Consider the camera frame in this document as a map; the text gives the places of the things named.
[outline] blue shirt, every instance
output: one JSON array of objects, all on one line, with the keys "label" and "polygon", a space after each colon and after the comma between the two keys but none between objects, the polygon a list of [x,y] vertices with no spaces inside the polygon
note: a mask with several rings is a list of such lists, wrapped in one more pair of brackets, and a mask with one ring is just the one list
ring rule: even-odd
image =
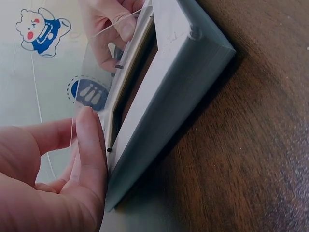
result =
[{"label": "blue shirt", "polygon": [[[32,42],[34,51],[38,51],[39,54],[45,52],[53,41],[58,36],[58,30],[61,27],[61,23],[59,19],[57,20],[45,20],[45,26],[47,26],[47,30],[42,37],[38,37],[35,41]],[[52,33],[53,37],[51,39],[48,38],[48,35]]]}]

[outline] wooden surface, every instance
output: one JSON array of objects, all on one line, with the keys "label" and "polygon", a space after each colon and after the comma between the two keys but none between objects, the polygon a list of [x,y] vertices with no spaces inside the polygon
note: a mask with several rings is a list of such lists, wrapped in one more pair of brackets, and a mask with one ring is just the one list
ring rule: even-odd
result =
[{"label": "wooden surface", "polygon": [[309,231],[309,1],[199,3],[239,55],[103,231]]}]

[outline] fingernail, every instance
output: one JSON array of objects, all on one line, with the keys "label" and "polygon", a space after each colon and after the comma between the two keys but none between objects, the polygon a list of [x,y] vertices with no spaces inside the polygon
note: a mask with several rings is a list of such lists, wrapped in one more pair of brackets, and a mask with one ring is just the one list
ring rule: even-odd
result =
[{"label": "fingernail", "polygon": [[121,29],[121,37],[124,41],[129,41],[134,33],[134,29],[131,26],[131,24],[126,24],[122,29]]}]

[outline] picture frame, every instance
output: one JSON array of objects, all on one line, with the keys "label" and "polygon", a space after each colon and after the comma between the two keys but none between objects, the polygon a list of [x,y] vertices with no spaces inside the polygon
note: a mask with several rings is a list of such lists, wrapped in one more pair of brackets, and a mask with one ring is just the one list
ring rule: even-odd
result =
[{"label": "picture frame", "polygon": [[[151,28],[155,29],[157,52],[123,123],[117,126],[117,104]],[[194,0],[145,2],[134,37],[108,87],[105,108],[98,113],[108,156],[107,212],[154,161],[235,53]]]}]

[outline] gray frame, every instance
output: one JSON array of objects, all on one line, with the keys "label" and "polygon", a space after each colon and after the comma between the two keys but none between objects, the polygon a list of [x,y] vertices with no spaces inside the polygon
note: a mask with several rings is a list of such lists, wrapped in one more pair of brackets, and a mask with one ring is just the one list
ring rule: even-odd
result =
[{"label": "gray frame", "polygon": [[178,4],[191,32],[110,176],[108,212],[154,161],[236,53],[194,0],[178,0]]}]

